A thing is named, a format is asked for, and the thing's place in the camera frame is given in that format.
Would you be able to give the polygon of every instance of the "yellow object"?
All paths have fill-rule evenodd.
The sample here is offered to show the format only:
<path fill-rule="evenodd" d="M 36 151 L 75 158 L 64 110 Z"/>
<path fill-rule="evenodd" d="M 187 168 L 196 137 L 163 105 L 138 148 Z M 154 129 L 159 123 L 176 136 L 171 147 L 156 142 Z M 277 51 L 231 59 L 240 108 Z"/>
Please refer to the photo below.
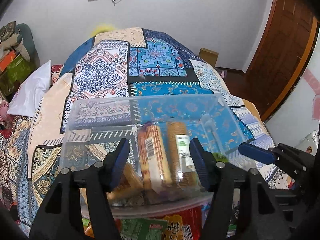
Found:
<path fill-rule="evenodd" d="M 106 33 L 106 32 L 110 32 L 110 31 L 114 31 L 115 29 L 116 28 L 114 28 L 112 25 L 107 25 L 107 24 L 99 25 L 93 30 L 90 37 L 94 37 L 95 35 L 97 35 L 99 33 Z"/>

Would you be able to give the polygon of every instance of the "beige fabric patch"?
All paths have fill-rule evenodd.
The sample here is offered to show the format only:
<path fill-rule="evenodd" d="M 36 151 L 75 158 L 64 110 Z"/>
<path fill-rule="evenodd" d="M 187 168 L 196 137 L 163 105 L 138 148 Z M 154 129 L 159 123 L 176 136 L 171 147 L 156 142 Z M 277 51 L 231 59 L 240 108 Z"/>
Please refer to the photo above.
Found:
<path fill-rule="evenodd" d="M 103 40 L 128 41 L 130 47 L 147 47 L 141 28 L 134 27 L 96 35 L 94 46 Z"/>
<path fill-rule="evenodd" d="M 35 112 L 28 141 L 28 178 L 31 178 L 32 157 L 36 146 L 42 145 L 46 140 L 56 140 L 58 144 L 63 137 L 60 134 L 62 111 L 70 92 L 71 81 L 72 73 L 66 73 L 58 79 L 44 95 Z"/>

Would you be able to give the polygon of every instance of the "plastic bin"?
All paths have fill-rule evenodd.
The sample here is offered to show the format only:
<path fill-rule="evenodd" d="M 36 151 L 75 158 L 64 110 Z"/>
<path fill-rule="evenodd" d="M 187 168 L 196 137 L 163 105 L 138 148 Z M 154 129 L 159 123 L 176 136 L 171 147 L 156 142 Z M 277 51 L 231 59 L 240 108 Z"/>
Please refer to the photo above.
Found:
<path fill-rule="evenodd" d="M 77 100 L 69 115 L 60 168 L 86 169 L 127 138 L 130 154 L 122 181 L 107 194 L 113 215 L 174 213 L 212 198 L 202 188 L 188 153 L 194 137 L 205 150 L 226 156 L 240 168 L 255 167 L 237 151 L 245 138 L 231 109 L 220 94 L 211 94 Z"/>

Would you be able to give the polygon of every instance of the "bed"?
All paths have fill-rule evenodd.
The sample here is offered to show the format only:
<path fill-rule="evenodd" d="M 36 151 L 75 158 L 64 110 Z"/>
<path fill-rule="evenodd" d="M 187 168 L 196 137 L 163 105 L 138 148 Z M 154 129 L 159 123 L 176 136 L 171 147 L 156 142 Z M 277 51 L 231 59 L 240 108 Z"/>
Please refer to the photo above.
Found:
<path fill-rule="evenodd" d="M 274 143 L 254 105 L 229 93 L 219 74 L 166 33 L 128 28 L 101 33 L 78 47 L 65 64 L 52 67 L 52 87 L 33 118 L 17 116 L 9 139 L 0 137 L 0 198 L 17 202 L 19 219 L 31 226 L 58 173 L 64 131 L 73 103 L 82 98 L 220 93 L 247 142 Z M 256 162 L 272 188 L 287 188 L 274 165 Z"/>

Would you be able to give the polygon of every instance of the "wooden door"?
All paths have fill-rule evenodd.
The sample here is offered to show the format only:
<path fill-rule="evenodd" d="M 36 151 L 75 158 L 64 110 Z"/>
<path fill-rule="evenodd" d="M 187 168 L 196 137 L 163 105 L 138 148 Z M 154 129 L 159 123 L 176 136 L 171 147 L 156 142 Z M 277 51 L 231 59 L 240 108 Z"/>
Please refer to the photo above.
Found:
<path fill-rule="evenodd" d="M 288 88 L 292 77 L 300 73 L 301 70 L 297 71 L 299 63 L 315 21 L 312 12 L 301 0 L 274 0 L 272 10 L 245 75 L 251 90 L 248 99 L 256 105 L 263 119 L 271 114 L 271 106 L 275 108 L 275 102 Z"/>

